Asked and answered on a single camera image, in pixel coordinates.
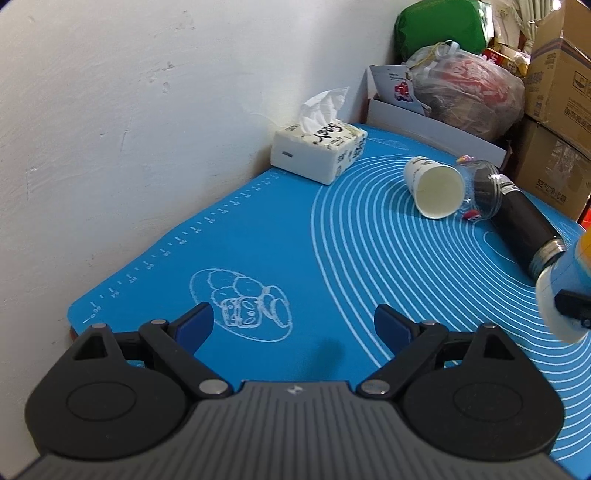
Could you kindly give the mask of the blue white paper cup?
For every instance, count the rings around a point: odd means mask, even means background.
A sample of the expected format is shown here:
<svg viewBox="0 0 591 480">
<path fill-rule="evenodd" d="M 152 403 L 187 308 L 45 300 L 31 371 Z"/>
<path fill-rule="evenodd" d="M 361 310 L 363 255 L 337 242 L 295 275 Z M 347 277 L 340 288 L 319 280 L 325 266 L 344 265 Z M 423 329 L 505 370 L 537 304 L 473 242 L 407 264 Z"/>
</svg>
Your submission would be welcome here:
<svg viewBox="0 0 591 480">
<path fill-rule="evenodd" d="M 560 341 L 575 344 L 590 332 L 590 230 L 536 282 L 539 315 Z"/>
</svg>

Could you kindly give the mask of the blue silicone baking mat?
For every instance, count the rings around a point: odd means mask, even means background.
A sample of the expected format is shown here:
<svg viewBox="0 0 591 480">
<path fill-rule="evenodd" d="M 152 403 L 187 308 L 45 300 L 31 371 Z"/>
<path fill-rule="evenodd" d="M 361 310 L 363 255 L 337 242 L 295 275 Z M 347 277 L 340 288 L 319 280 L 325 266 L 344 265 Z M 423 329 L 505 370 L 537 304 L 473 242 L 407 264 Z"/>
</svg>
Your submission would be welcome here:
<svg viewBox="0 0 591 480">
<path fill-rule="evenodd" d="M 562 398 L 553 456 L 590 474 L 590 343 L 559 342 L 538 313 L 535 286 L 487 222 L 423 217 L 404 180 L 407 162 L 453 158 L 370 129 L 365 151 L 329 186 L 271 169 L 173 228 L 76 300 L 77 332 L 173 320 L 211 304 L 215 324 L 197 353 L 245 381 L 358 384 L 391 359 L 374 328 L 387 304 L 453 331 L 500 325 Z"/>
</svg>

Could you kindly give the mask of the black thermos bottle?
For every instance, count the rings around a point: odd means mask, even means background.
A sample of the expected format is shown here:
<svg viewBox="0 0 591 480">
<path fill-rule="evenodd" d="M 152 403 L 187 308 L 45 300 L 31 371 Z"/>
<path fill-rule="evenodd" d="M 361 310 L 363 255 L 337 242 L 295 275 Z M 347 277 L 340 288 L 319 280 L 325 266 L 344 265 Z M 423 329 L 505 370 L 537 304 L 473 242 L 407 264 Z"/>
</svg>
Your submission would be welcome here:
<svg viewBox="0 0 591 480">
<path fill-rule="evenodd" d="M 566 252 L 566 243 L 512 180 L 501 172 L 500 180 L 501 206 L 487 221 L 492 223 L 520 268 L 537 280 Z"/>
</svg>

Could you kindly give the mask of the lower brown cardboard box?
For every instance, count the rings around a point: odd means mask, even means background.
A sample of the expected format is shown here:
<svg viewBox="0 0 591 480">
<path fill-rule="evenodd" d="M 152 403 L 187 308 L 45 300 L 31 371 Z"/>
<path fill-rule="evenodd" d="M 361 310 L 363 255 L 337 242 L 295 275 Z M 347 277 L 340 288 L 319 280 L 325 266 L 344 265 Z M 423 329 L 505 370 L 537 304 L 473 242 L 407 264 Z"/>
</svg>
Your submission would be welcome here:
<svg viewBox="0 0 591 480">
<path fill-rule="evenodd" d="M 514 182 L 578 221 L 590 201 L 590 160 L 528 117 L 520 134 Z"/>
</svg>

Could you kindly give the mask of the brown cardboard box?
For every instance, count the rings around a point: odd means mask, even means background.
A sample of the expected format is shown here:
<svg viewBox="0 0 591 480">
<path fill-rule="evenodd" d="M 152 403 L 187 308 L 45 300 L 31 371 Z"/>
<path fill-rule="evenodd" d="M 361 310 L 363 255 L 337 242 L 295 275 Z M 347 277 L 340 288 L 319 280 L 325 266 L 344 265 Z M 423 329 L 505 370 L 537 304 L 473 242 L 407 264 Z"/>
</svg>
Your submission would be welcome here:
<svg viewBox="0 0 591 480">
<path fill-rule="evenodd" d="M 528 117 L 520 134 L 514 182 L 578 221 L 590 201 L 590 160 Z"/>
<path fill-rule="evenodd" d="M 564 1 L 538 26 L 525 113 L 590 154 L 590 8 Z"/>
</svg>

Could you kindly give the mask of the clear glass jar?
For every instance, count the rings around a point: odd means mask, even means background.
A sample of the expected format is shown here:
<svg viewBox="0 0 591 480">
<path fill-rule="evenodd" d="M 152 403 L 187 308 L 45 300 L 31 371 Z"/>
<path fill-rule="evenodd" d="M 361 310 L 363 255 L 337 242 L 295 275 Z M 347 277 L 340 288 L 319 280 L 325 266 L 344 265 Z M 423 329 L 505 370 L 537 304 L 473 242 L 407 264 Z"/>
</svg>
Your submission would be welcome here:
<svg viewBox="0 0 591 480">
<path fill-rule="evenodd" d="M 465 197 L 459 208 L 464 220 L 492 218 L 500 209 L 502 194 L 498 168 L 489 161 L 465 155 L 456 161 L 465 183 Z"/>
</svg>

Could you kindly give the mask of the white tissue pack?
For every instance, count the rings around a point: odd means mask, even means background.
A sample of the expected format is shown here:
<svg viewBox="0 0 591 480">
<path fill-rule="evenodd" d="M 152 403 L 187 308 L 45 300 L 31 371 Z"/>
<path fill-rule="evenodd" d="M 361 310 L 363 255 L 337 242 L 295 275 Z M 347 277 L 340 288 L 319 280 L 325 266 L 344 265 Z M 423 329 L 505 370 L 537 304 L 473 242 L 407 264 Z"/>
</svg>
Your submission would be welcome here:
<svg viewBox="0 0 591 480">
<path fill-rule="evenodd" d="M 368 133 L 338 118 L 348 91 L 326 90 L 304 102 L 297 123 L 274 134 L 270 164 L 322 185 L 351 167 L 363 154 Z"/>
</svg>

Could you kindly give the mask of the upper brown cardboard box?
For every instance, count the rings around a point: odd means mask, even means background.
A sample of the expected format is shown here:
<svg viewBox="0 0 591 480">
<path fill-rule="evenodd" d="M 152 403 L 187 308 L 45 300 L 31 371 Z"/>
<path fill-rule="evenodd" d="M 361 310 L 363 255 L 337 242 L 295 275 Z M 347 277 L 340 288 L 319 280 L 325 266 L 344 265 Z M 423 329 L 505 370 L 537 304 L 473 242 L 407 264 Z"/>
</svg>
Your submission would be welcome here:
<svg viewBox="0 0 591 480">
<path fill-rule="evenodd" d="M 525 113 L 590 154 L 590 8 L 564 1 L 538 26 Z"/>
</svg>

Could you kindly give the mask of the white cardboard box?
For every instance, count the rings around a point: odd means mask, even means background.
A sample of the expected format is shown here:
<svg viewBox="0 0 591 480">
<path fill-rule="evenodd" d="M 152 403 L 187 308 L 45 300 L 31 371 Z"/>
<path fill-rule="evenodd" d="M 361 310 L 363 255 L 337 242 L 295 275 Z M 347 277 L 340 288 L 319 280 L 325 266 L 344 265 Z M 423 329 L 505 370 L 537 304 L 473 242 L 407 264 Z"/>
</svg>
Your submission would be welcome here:
<svg viewBox="0 0 591 480">
<path fill-rule="evenodd" d="M 377 95 L 376 86 L 368 68 L 369 99 L 366 124 L 370 127 L 398 133 L 421 141 L 448 154 L 460 157 L 470 155 L 487 160 L 501 168 L 507 157 L 502 148 L 468 132 L 422 116 L 409 110 L 385 103 Z"/>
</svg>

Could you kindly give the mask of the clear plastic bag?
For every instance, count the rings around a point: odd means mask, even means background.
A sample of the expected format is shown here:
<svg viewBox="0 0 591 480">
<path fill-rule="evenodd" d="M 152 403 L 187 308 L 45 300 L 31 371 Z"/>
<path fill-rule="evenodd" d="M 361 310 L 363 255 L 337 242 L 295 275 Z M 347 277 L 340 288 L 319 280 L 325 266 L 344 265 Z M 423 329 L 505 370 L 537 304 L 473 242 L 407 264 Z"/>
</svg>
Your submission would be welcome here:
<svg viewBox="0 0 591 480">
<path fill-rule="evenodd" d="M 523 81 L 453 40 L 419 49 L 405 66 L 432 118 L 483 140 L 497 140 L 524 115 Z"/>
</svg>

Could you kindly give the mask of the white paper gift bag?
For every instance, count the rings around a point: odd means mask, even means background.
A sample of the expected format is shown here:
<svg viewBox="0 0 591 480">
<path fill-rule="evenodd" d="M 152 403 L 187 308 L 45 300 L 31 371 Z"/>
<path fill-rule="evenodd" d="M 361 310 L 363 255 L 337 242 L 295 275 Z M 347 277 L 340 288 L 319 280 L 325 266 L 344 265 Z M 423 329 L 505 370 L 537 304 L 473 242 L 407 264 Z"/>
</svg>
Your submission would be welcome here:
<svg viewBox="0 0 591 480">
<path fill-rule="evenodd" d="M 431 116 L 431 108 L 415 95 L 412 75 L 406 65 L 372 65 L 370 73 L 381 101 L 422 116 Z"/>
</svg>

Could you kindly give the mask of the green plastic bag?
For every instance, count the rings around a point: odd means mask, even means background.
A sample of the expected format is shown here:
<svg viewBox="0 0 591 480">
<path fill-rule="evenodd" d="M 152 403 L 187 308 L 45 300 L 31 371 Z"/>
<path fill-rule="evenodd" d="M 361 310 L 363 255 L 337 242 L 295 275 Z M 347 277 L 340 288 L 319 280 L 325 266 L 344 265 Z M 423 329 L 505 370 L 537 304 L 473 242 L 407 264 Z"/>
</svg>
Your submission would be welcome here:
<svg viewBox="0 0 591 480">
<path fill-rule="evenodd" d="M 481 54 L 494 37 L 493 7 L 485 1 L 424 0 L 398 15 L 394 23 L 394 63 L 406 62 L 419 49 L 453 40 Z"/>
</svg>

